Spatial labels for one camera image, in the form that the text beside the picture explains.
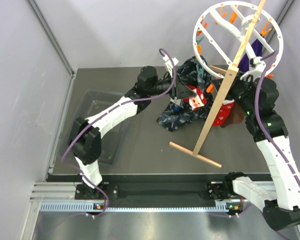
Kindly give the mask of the red snowflake sock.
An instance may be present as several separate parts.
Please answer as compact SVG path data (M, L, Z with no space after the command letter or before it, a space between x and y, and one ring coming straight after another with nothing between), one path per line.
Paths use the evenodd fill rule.
M235 105L235 101L232 100L224 100L222 105L213 121L213 126L221 126L226 119L229 117L233 106Z
M197 111L199 108L204 107L208 101L201 88L192 85L187 85L187 87L195 93L195 96L184 98L183 102L189 104L193 111Z

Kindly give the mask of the dark patterned sock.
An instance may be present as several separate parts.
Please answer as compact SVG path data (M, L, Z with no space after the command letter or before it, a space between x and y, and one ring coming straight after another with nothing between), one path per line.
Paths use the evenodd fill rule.
M193 111L188 103L183 99L180 105L170 102L166 109L159 115L156 122L169 132L173 132L178 128L190 124L196 120L206 120L213 103L211 93L206 91L207 87L211 84L212 76L204 70L205 83L198 83L196 65L199 64L195 56L188 58L177 70L178 78L186 85L201 88L204 96L207 99L207 104L204 107Z

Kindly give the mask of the brown sock with stripes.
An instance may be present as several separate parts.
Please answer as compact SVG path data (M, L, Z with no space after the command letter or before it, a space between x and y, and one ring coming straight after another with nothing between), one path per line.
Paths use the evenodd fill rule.
M226 120L220 125L221 128L226 128L229 125L237 125L244 121L246 117L245 111L235 103Z

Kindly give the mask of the white round sock hanger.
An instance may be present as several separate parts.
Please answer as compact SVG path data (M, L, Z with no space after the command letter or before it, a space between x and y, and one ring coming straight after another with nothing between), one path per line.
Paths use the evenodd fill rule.
M284 51L284 39L278 23L272 18L272 16L268 12L263 10L264 5L264 0L260 1L258 6L244 1L231 0L212 5L203 12L203 14L200 16L200 18L195 24L192 36L192 45L196 60L207 73L209 73L211 76L217 79L224 79L226 76L225 74L221 74L220 72L215 72L201 58L201 41L197 40L197 37L200 35L203 35L205 38L207 38L208 42L221 55L221 57L225 60L229 68L238 67L240 61L242 60L243 54L246 54L248 59L252 61L252 66L251 69L244 73L243 76L241 76L240 78L243 79L244 77L247 77L249 75L253 76L254 79L259 78L261 76L261 73L266 69L266 58L257 56L255 54L252 45L250 44L250 37L251 35L254 35L256 39L260 42L260 44L265 48L265 50L269 52L269 56L275 57L274 63L272 63L269 69L265 70L266 77L270 77L272 75L273 70L281 61ZM232 9L232 11L236 14L236 16L241 20L241 30L235 27L230 21L225 20L224 17L221 16L220 12L217 11L217 9L222 9L226 6L229 6ZM234 60L230 60L230 58L226 55L226 53L221 49L221 47L217 44L217 42L207 31L204 25L204 21L207 15L211 15L218 25L230 32L240 42L240 47L235 55ZM269 45L264 35L255 30L255 26L259 23L261 15L267 19L267 22L272 25L272 30L276 32L278 40L278 51L275 51Z

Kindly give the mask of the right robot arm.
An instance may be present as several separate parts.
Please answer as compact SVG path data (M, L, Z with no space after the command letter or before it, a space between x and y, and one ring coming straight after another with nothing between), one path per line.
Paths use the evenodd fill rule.
M224 194L246 198L262 212L274 231L300 225L300 172L285 122L274 110L279 97L276 83L269 78L237 77L228 95L246 114L246 128L265 159L275 193L242 172L231 172L222 181Z

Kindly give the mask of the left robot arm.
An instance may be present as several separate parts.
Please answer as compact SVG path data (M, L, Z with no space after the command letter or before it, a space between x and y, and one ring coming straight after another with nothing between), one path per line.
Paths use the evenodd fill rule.
M177 76L178 59L167 54L162 59L168 76L159 79L155 67L145 66L134 86L116 103L98 114L78 117L73 122L66 151L73 152L82 184L92 198L99 198L104 191L98 162L103 137L121 122L141 113L154 99L169 95L173 100L181 100L195 95Z

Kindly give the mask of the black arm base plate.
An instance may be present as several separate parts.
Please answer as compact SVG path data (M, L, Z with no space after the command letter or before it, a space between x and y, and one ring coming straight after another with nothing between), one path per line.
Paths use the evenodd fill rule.
M225 187L221 182L121 182L102 183L100 190L92 189L85 183L75 187L76 200L100 200L106 199L107 194L111 201L126 200L129 197L147 200L155 198L185 198L195 197L199 200L217 200L237 198L238 194Z

